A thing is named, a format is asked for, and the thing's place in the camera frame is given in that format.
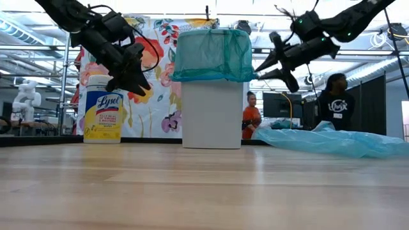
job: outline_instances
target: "black shirt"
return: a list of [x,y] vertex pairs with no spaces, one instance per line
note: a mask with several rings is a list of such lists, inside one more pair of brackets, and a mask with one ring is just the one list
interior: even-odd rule
[[318,122],[331,121],[336,130],[349,130],[355,99],[347,92],[331,95],[323,91],[318,97]]

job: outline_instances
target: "white robot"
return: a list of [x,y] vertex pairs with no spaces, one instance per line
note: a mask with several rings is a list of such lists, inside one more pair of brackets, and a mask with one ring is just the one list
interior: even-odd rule
[[36,92],[36,86],[35,80],[24,80],[23,84],[19,85],[19,93],[13,101],[12,121],[34,121],[34,106],[41,104],[41,94]]

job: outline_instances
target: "lysol wipes container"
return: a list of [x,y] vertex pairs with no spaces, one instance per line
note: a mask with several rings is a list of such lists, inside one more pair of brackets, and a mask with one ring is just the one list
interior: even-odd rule
[[109,93],[105,90],[111,79],[108,75],[89,77],[85,108],[85,143],[121,142],[123,96],[119,91]]

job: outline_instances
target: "person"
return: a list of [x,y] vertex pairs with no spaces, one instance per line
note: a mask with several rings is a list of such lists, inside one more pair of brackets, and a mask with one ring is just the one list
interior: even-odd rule
[[348,82],[343,73],[328,78],[326,88],[318,97],[318,123],[330,121],[336,130],[350,130],[355,99],[346,92]]
[[243,111],[243,139],[251,139],[253,132],[261,123],[261,115],[256,108],[257,98],[251,91],[247,92],[247,102],[249,106]]

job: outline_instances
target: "floral fabric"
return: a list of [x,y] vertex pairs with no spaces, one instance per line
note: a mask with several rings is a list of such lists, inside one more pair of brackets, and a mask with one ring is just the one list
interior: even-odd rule
[[[145,46],[142,57],[143,69],[159,65],[144,72],[150,90],[145,96],[123,91],[123,137],[162,137],[180,138],[182,131],[181,84],[173,82],[169,75],[174,71],[176,48],[179,34],[193,29],[217,27],[216,20],[206,19],[150,19],[140,15],[125,15],[128,23],[142,33],[151,45],[137,33],[135,41]],[[85,50],[81,54],[79,111],[77,134],[83,134],[86,103],[86,85],[89,76],[107,74],[107,69],[95,63],[95,58]]]

